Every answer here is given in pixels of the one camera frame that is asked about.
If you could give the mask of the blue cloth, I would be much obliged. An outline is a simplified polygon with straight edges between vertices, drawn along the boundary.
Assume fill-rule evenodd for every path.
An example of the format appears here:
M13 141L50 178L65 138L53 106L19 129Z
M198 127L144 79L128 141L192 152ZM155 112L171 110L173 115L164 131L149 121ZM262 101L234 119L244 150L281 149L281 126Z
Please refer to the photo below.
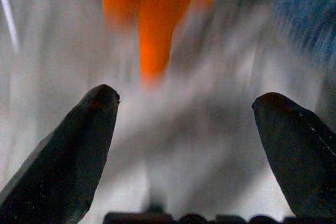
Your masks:
M336 69L336 0L274 0L274 6L291 42Z

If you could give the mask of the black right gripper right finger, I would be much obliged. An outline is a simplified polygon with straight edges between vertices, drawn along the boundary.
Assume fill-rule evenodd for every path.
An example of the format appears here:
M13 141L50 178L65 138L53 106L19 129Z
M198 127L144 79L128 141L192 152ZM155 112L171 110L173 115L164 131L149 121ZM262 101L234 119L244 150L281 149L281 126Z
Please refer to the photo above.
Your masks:
M315 113L269 92L252 104L271 170L296 216L336 218L336 133Z

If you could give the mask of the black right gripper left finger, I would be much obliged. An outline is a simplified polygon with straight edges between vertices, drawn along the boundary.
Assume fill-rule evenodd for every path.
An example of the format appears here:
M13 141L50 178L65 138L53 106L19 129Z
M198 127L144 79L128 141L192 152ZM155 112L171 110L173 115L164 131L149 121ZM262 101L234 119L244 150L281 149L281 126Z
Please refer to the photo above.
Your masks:
M89 211L111 145L118 93L89 92L0 192L0 224L78 224Z

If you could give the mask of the orange cloth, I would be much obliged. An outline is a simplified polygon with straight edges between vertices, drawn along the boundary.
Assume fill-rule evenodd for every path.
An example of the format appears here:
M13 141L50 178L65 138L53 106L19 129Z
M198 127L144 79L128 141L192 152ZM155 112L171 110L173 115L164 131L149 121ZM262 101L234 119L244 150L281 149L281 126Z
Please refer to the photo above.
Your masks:
M192 0L102 0L107 24L124 28L138 23L140 80L155 83L164 73L170 59L175 27ZM196 0L211 6L214 0Z

